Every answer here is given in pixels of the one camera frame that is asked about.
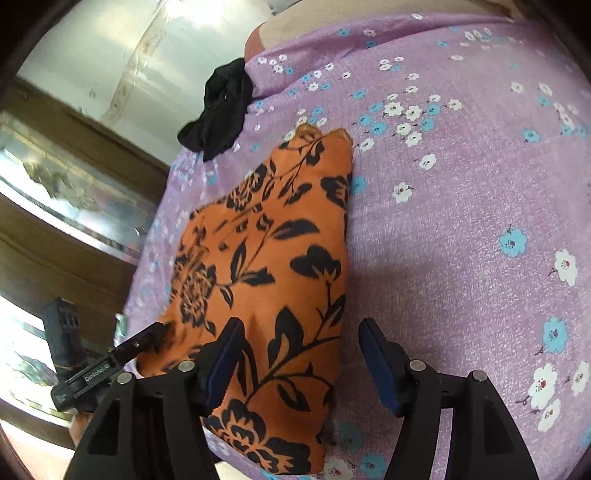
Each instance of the black fabric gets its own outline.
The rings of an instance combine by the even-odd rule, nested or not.
[[[178,133],[182,146],[203,151],[203,161],[233,146],[242,131],[244,115],[252,102],[252,81],[244,71],[244,59],[218,67],[205,84],[201,116]]]

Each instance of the orange fabric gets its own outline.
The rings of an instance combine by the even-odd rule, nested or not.
[[[322,425],[339,369],[348,268],[352,141],[302,125],[226,197],[193,212],[174,263],[158,375],[216,339],[231,317],[246,343],[204,424],[270,473],[323,469]]]

